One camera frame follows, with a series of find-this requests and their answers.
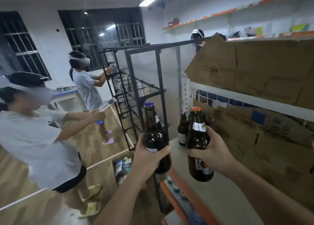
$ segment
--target beer bottle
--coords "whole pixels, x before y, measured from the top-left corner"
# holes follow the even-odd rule
[[[178,126],[179,145],[186,146],[185,140],[186,140],[186,135],[187,135],[188,131],[189,131],[189,123],[186,120],[185,112],[183,112],[183,113],[181,113],[180,124]]]
[[[159,117],[155,112],[153,102],[144,105],[145,110],[145,135],[143,145],[150,153],[155,153],[169,145],[168,135],[162,128]],[[171,167],[171,158],[168,154],[162,158],[155,170],[155,174],[164,174]]]
[[[204,150],[210,141],[210,137],[206,132],[204,117],[200,107],[192,107],[191,111],[193,113],[190,121],[187,148]],[[197,181],[207,182],[214,176],[214,172],[201,159],[188,156],[188,163],[190,174]]]

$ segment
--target white floor line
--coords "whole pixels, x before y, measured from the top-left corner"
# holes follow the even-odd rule
[[[116,115],[115,111],[112,109],[112,107],[110,107],[110,108],[111,108],[113,114],[115,115],[115,117],[117,118],[117,120],[118,120],[118,122],[119,122],[119,124],[120,124],[120,120],[119,120],[118,116]],[[130,144],[131,144],[131,148],[134,147],[134,144],[132,143],[131,138],[128,136],[128,134],[126,134],[126,136],[127,136],[128,141],[129,141]],[[117,156],[117,155],[120,155],[120,154],[122,154],[122,153],[124,153],[124,152],[126,152],[126,151],[128,151],[128,150],[129,150],[129,149],[125,149],[124,151],[121,151],[121,152],[119,152],[119,153],[117,153],[117,154],[115,154],[115,155],[113,155],[113,156],[110,156],[110,157],[108,157],[108,158],[106,158],[106,159],[104,159],[104,160],[102,160],[102,161],[99,161],[98,163],[96,163],[96,164],[94,164],[94,165],[88,167],[87,169],[93,168],[93,167],[95,167],[96,165],[99,165],[99,164],[101,164],[101,163],[103,163],[103,162],[105,162],[105,161],[107,161],[107,160],[109,160],[109,159],[112,159],[113,157],[115,157],[115,156]],[[21,202],[21,201],[23,201],[23,200],[25,200],[25,199],[28,199],[28,198],[30,198],[30,197],[36,195],[36,194],[39,194],[39,193],[42,192],[42,191],[45,191],[45,189],[41,189],[41,190],[39,190],[39,191],[37,191],[37,192],[35,192],[35,193],[32,193],[32,194],[30,194],[30,195],[27,195],[27,196],[24,197],[24,198],[21,198],[21,199],[19,199],[19,200],[16,200],[15,202],[10,203],[10,204],[8,204],[8,205],[6,205],[6,206],[0,208],[0,211],[6,209],[6,208],[8,208],[8,207],[11,207],[11,206],[13,206],[14,204],[17,204],[17,203],[19,203],[19,202]]]

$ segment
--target black print on t-shirt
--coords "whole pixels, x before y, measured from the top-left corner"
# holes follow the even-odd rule
[[[48,123],[49,123],[48,125],[51,127],[59,128],[57,123],[55,123],[54,121],[48,121]]]

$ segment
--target bottle cap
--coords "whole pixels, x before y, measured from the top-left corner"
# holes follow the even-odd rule
[[[199,112],[199,111],[201,111],[201,108],[200,107],[192,107],[191,111],[192,112]]]
[[[145,107],[149,107],[149,106],[152,106],[152,105],[154,105],[153,102],[147,102],[147,103],[144,104]]]

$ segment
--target blue bottle cap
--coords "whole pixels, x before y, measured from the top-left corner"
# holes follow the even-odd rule
[[[145,107],[149,107],[149,106],[154,105],[154,103],[153,103],[153,102],[147,102],[147,103],[145,103],[144,105],[145,105]]]

